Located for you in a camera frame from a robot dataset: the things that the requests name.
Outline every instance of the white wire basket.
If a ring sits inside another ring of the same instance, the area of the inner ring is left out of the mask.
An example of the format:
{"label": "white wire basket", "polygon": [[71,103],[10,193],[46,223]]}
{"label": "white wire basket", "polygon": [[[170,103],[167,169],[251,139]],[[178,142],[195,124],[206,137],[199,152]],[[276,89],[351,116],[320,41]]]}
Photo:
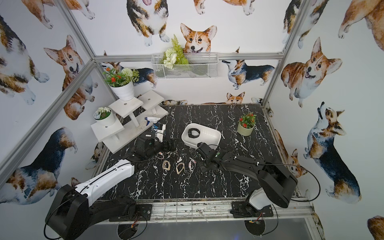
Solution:
{"label": "white wire basket", "polygon": [[163,53],[152,54],[152,67],[157,79],[216,78],[218,53],[186,53],[188,65],[173,65],[173,69],[160,64]]}

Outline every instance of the green flower pot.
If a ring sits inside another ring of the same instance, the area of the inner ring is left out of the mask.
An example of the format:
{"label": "green flower pot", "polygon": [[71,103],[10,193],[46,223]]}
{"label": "green flower pot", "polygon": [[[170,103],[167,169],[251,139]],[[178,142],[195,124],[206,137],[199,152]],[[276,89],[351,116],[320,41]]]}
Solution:
{"label": "green flower pot", "polygon": [[252,128],[245,128],[245,127],[241,126],[241,124],[239,122],[239,124],[237,125],[237,132],[240,133],[240,135],[249,136],[249,135],[251,135],[254,128],[255,128],[255,125]]}

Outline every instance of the black marble table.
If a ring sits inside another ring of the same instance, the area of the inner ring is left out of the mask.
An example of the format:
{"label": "black marble table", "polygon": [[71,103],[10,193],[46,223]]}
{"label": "black marble table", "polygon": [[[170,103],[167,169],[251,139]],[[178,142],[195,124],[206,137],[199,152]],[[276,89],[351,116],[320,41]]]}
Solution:
{"label": "black marble table", "polygon": [[[135,174],[120,182],[106,192],[100,199],[110,200],[118,195],[128,195],[133,199],[200,199],[223,197],[246,197],[260,188],[258,182],[250,177],[229,171],[202,173],[196,166],[193,172],[188,168],[190,157],[198,159],[195,149],[187,147],[181,140],[181,134],[190,123],[198,123],[217,129],[222,138],[219,146],[247,157],[273,159],[279,158],[277,147],[267,125],[262,108],[258,104],[223,104],[223,105],[181,105],[163,106],[169,114],[159,122],[166,124],[166,134],[179,138],[177,151],[170,153],[170,171],[162,169],[163,160],[154,158],[135,164]],[[257,123],[251,136],[243,137],[237,133],[238,119],[248,111],[256,115]],[[110,154],[103,170],[114,165],[126,155],[136,140],[129,143],[115,154]],[[176,173],[177,161],[185,164],[185,170]]]}

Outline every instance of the black ring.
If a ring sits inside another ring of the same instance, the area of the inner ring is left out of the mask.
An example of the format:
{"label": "black ring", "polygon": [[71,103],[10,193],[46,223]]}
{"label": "black ring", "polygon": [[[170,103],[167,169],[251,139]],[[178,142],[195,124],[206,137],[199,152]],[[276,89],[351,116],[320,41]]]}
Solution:
{"label": "black ring", "polygon": [[[199,134],[197,136],[192,135],[192,131],[196,131]],[[188,129],[188,137],[190,137],[190,138],[197,138],[199,136],[200,136],[200,130],[198,130],[197,128],[190,128],[190,129]]]}

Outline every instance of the white plant stand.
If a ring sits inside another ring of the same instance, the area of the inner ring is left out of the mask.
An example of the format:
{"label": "white plant stand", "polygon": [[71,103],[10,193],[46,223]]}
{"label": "white plant stand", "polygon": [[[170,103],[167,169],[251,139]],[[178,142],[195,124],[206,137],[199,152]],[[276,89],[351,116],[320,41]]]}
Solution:
{"label": "white plant stand", "polygon": [[[94,123],[91,125],[91,128],[98,141],[103,142],[114,154],[145,130],[152,127],[153,123],[150,122],[147,125],[145,117],[163,118],[168,115],[168,112],[159,106],[159,103],[162,101],[164,101],[164,98],[152,90],[143,94],[138,99],[133,98],[129,101],[119,99],[109,105],[109,107],[123,118],[130,116],[131,121],[123,126],[120,121],[116,120],[115,124],[110,127]],[[143,107],[145,111],[136,117],[133,112],[139,107]]]}

